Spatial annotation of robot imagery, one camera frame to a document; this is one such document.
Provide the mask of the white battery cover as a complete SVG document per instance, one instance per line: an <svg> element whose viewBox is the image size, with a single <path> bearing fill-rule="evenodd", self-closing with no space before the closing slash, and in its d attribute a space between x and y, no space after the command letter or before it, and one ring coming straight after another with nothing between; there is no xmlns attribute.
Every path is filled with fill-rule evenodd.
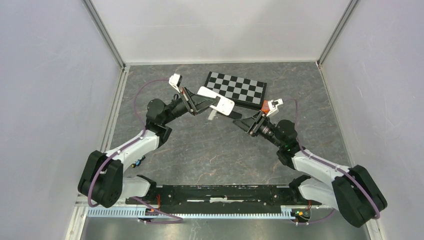
<svg viewBox="0 0 424 240"><path fill-rule="evenodd" d="M216 114L217 114L217 111L215 109L212 109L207 119L209 121L212 121L215 118Z"/></svg>

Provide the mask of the white red remote control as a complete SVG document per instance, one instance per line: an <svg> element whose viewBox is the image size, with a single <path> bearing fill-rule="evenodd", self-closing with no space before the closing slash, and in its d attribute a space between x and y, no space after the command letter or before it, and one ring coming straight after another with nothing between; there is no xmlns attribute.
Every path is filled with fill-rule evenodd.
<svg viewBox="0 0 424 240"><path fill-rule="evenodd" d="M212 109L208 117L209 120L213 120L217 114L229 116L235 106L233 100L230 100L229 98L220 95L205 86L200 87L197 94L214 100L213 104L209 106Z"/></svg>

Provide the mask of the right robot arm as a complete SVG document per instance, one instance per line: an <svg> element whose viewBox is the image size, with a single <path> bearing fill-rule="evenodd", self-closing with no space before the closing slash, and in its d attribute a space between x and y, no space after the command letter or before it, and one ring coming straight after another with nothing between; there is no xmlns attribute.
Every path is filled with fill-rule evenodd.
<svg viewBox="0 0 424 240"><path fill-rule="evenodd" d="M289 199L295 204L316 201L338 211L352 226L361 227L380 217L388 202L368 170L322 159L298 141L296 124L283 119L273 124L263 112L233 123L252 137L261 136L278 148L278 160L303 175L290 183Z"/></svg>

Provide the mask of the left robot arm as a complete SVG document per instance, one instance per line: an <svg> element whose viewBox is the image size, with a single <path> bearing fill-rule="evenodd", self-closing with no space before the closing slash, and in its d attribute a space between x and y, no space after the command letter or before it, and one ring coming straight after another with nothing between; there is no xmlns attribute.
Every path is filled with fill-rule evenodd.
<svg viewBox="0 0 424 240"><path fill-rule="evenodd" d="M168 139L172 129L168 123L189 113L198 115L210 107L219 106L222 96L205 96L182 87L177 98L166 104L159 98L147 104L146 122L140 133L107 152L95 150L87 158L77 190L87 197L94 208L109 208L121 196L139 197L145 204L153 203L157 190L142 177L124 179L124 172L146 154L160 148Z"/></svg>

